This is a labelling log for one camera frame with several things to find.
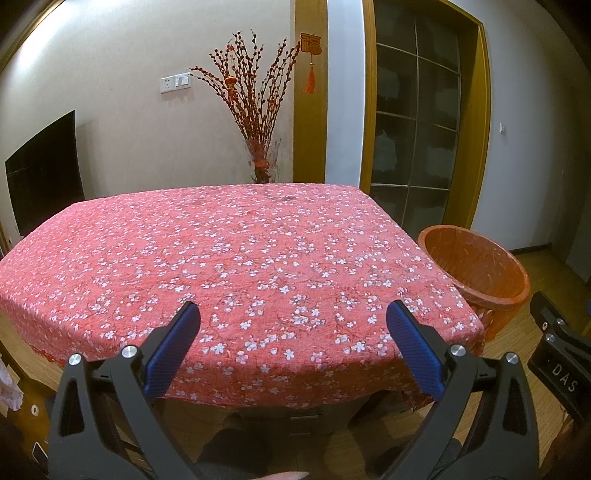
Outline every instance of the orange basket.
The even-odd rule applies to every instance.
[[[523,265],[500,245],[466,228],[434,225],[418,236],[419,246],[446,273],[495,338],[530,297]]]

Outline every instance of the floral tablecloth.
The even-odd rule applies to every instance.
[[[415,391],[385,327],[402,299],[482,351],[451,279],[367,195],[325,184],[212,186],[77,203],[0,261],[0,310],[64,363],[141,344],[186,300],[202,329],[168,395],[314,407]]]

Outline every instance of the person's leg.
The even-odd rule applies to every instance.
[[[204,478],[215,480],[252,480],[267,474],[271,450],[264,439],[247,431],[238,416],[224,422],[203,447],[195,465]]]

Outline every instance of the light switch panel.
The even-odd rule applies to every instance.
[[[160,93],[173,92],[184,88],[191,88],[191,76],[188,73],[177,73],[160,79]]]

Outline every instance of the glass cabinet door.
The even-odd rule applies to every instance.
[[[445,213],[460,117],[457,34],[374,0],[378,98],[370,195],[413,239]]]

